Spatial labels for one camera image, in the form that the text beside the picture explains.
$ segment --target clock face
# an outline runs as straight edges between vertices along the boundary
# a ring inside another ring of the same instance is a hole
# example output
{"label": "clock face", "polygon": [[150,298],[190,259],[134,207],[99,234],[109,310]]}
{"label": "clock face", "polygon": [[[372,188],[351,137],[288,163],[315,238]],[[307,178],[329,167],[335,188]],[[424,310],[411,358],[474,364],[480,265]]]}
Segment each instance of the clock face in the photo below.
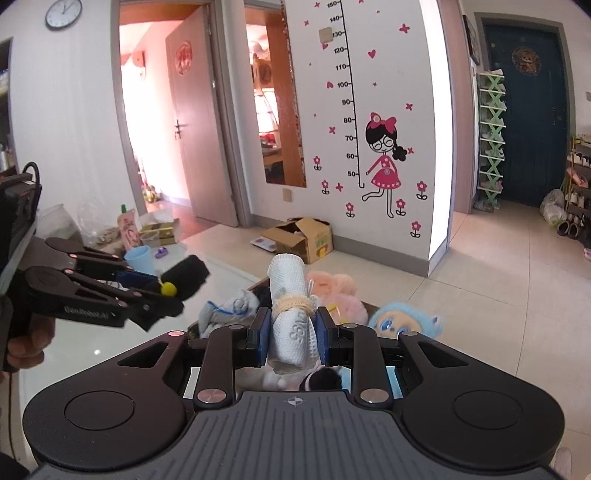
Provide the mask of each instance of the clock face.
{"label": "clock face", "polygon": [[82,13],[80,0],[57,0],[45,15],[45,22],[51,30],[60,30],[72,25]]}

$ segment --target green shoe rack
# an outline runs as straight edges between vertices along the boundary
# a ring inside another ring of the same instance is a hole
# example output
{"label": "green shoe rack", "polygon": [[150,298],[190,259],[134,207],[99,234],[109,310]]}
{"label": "green shoe rack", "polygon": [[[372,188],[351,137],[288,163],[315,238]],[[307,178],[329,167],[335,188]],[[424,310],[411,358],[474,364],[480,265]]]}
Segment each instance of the green shoe rack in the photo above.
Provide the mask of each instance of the green shoe rack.
{"label": "green shoe rack", "polygon": [[499,171],[501,162],[505,160],[503,154],[502,130],[505,123],[501,118],[507,110],[503,97],[505,96],[505,77],[502,70],[479,73],[480,89],[480,162],[478,190],[482,192],[481,199],[488,200],[494,207],[499,208],[497,196],[502,191],[500,180],[503,175]]}

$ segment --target picture frame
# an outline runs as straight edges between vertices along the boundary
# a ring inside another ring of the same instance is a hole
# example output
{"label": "picture frame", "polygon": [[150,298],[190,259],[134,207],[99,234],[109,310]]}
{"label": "picture frame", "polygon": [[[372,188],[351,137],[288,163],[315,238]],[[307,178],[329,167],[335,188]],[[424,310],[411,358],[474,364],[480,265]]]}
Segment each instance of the picture frame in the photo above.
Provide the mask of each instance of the picture frame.
{"label": "picture frame", "polygon": [[466,28],[466,38],[468,40],[468,49],[470,51],[470,56],[476,65],[480,65],[480,45],[478,44],[478,36],[476,35],[476,30],[474,30],[474,26],[468,20],[466,15],[462,15],[464,17],[464,27]]}

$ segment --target shoe rack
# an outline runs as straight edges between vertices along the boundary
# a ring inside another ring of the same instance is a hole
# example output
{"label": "shoe rack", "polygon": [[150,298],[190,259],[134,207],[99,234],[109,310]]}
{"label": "shoe rack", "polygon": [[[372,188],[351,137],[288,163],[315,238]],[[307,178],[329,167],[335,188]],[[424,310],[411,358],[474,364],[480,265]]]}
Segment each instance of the shoe rack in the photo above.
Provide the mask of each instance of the shoe rack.
{"label": "shoe rack", "polygon": [[579,180],[583,180],[580,186],[567,173],[566,212],[591,219],[591,145],[573,142],[566,164],[567,172],[571,169]]}
{"label": "shoe rack", "polygon": [[480,90],[480,159],[478,190],[486,197],[494,208],[498,208],[497,196],[502,192],[501,179],[503,175],[499,171],[501,162],[505,161],[503,153],[502,130],[505,123],[501,115],[507,110],[503,98],[505,96],[505,76],[502,70],[479,73],[478,83]]}

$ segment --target girl wall decal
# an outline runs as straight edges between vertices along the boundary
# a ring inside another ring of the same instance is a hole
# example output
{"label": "girl wall decal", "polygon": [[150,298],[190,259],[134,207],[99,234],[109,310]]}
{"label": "girl wall decal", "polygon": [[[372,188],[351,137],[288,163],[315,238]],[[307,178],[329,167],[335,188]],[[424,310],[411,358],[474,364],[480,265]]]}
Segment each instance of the girl wall decal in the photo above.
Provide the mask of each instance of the girl wall decal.
{"label": "girl wall decal", "polygon": [[[365,139],[374,152],[382,155],[365,174],[369,175],[380,164],[381,168],[371,180],[371,183],[379,190],[366,193],[361,199],[366,202],[367,199],[381,197],[386,192],[386,213],[390,218],[394,218],[392,213],[392,190],[402,185],[398,178],[398,170],[394,165],[394,160],[405,161],[408,153],[396,143],[397,136],[396,119],[393,116],[382,120],[377,113],[371,114],[371,120],[365,127]],[[392,157],[386,155],[388,152],[392,152]]]}

